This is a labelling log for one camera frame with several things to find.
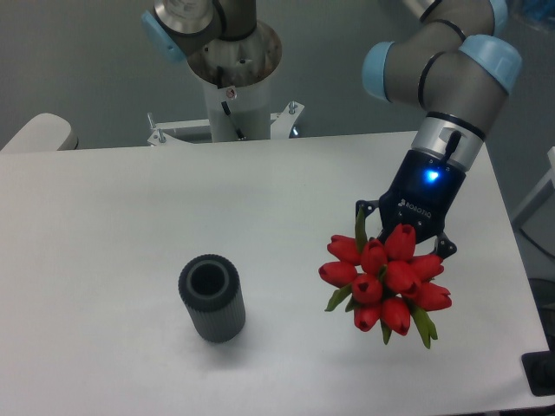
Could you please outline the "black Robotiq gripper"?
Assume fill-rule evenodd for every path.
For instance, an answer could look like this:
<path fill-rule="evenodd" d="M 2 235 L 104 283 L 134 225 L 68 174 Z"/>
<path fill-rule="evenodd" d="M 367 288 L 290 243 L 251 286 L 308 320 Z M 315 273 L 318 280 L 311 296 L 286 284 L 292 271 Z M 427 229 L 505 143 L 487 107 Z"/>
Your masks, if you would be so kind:
<path fill-rule="evenodd" d="M 466 174 L 455 166 L 420 151 L 408 151 L 379 200 L 356 201 L 356 236 L 368 236 L 366 219 L 379 208 L 381 241 L 387 240 L 397 225 L 407 224 L 414 227 L 418 244 L 436 236 L 431 253 L 440 259 L 451 257 L 457 246 L 443 231 L 447 213 L 465 178 Z"/>

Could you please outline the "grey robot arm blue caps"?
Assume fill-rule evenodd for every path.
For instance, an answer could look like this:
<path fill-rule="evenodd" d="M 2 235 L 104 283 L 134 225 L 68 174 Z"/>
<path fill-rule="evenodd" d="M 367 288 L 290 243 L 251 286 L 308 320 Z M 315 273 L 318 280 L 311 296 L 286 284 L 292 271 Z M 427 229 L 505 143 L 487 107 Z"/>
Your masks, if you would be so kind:
<path fill-rule="evenodd" d="M 362 84 L 387 102 L 421 107 L 426 117 L 388 190 L 356 204 L 355 241 L 368 239 L 366 218 L 381 216 L 379 240 L 404 230 L 412 243 L 435 241 L 434 254 L 453 255 L 446 215 L 522 66 L 499 37 L 503 1 L 411 1 L 421 29 L 406 42 L 380 42 L 366 54 Z M 187 62 L 202 82 L 215 142 L 288 138 L 300 106 L 277 118 L 269 80 L 282 57 L 271 27 L 253 1 L 157 1 L 141 24 L 171 62 Z"/>

